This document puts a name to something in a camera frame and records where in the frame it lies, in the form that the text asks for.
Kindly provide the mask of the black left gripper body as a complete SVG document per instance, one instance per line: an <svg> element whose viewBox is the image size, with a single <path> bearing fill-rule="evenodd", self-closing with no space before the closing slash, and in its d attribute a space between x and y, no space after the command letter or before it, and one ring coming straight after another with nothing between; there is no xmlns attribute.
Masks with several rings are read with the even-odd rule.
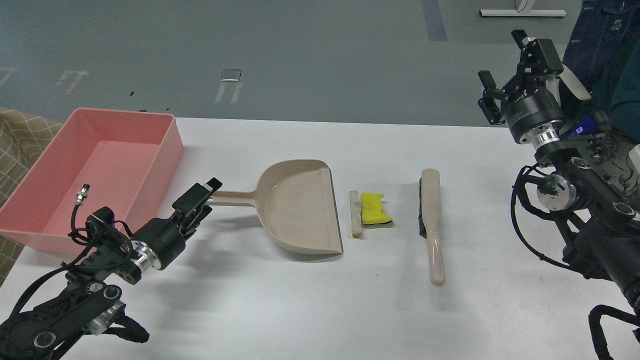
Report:
<svg viewBox="0 0 640 360"><path fill-rule="evenodd" d="M142 272L148 268L166 269L186 248L201 221L195 218L153 218L131 237L134 255L131 261Z"/></svg>

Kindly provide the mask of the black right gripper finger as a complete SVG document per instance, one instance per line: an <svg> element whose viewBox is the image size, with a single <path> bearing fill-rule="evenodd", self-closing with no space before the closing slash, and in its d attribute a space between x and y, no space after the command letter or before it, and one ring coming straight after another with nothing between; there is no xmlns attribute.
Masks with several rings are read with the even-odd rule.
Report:
<svg viewBox="0 0 640 360"><path fill-rule="evenodd" d="M490 71L478 71L478 78L483 86L482 96L477 101L478 107L480 107L490 125L504 125L506 121L496 101L502 101L505 98L505 94L502 89L497 87Z"/></svg>
<svg viewBox="0 0 640 360"><path fill-rule="evenodd" d="M512 30L510 35L520 53L514 79L542 81L559 76L564 71L551 39L528 36L525 30Z"/></svg>

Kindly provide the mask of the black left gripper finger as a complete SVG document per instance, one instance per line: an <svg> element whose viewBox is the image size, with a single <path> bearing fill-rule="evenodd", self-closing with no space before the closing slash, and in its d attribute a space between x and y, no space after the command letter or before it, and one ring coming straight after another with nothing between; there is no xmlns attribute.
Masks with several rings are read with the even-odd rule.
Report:
<svg viewBox="0 0 640 360"><path fill-rule="evenodd" d="M201 222L212 212L210 206L193 209L180 220L180 234L184 239L190 239L195 234Z"/></svg>
<svg viewBox="0 0 640 360"><path fill-rule="evenodd" d="M176 211L194 211L197 210L207 200L222 187L223 183L213 177L205 184L195 183L185 193L179 196L173 202L173 209Z"/></svg>

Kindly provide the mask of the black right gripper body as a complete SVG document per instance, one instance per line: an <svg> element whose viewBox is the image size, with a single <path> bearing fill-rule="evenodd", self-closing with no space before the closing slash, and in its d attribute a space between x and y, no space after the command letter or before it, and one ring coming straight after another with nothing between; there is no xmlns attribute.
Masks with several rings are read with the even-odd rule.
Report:
<svg viewBox="0 0 640 360"><path fill-rule="evenodd" d="M515 75L503 87L502 120L517 144L546 146L560 141L567 117L557 99L554 75Z"/></svg>

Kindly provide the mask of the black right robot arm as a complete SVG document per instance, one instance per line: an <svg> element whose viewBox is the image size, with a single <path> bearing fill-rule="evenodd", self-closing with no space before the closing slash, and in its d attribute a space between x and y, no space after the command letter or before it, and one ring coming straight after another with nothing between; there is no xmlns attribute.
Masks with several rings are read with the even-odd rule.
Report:
<svg viewBox="0 0 640 360"><path fill-rule="evenodd" d="M517 144L534 147L535 164L519 171L510 206L520 202L530 214L552 221L565 247L561 262L529 250L588 280L612 281L633 309L597 305L589 313L594 351L599 360L610 360L601 317L639 325L639 210L587 160L588 153L598 153L606 117L594 115L595 132L562 131L568 118L546 85L563 73L553 41L530 37L522 29L511 34L519 48L515 74L498 88L489 71L480 71L484 89L478 106L491 125L507 125Z"/></svg>

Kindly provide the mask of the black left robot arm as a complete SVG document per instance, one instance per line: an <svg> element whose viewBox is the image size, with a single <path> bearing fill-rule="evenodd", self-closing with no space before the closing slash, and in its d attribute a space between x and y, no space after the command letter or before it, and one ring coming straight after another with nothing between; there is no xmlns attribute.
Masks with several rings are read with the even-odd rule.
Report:
<svg viewBox="0 0 640 360"><path fill-rule="evenodd" d="M126 223L119 229L106 206L77 227L89 187L84 184L77 193L70 220L69 237L83 246L82 252L42 275L20 296L1 324L3 360L59 360L89 334L147 342L149 333L126 315L121 287L106 280L115 274L135 285L148 269L166 269L211 213L207 201L222 183L211 178L194 184L174 201L169 218L153 218L135 232Z"/></svg>

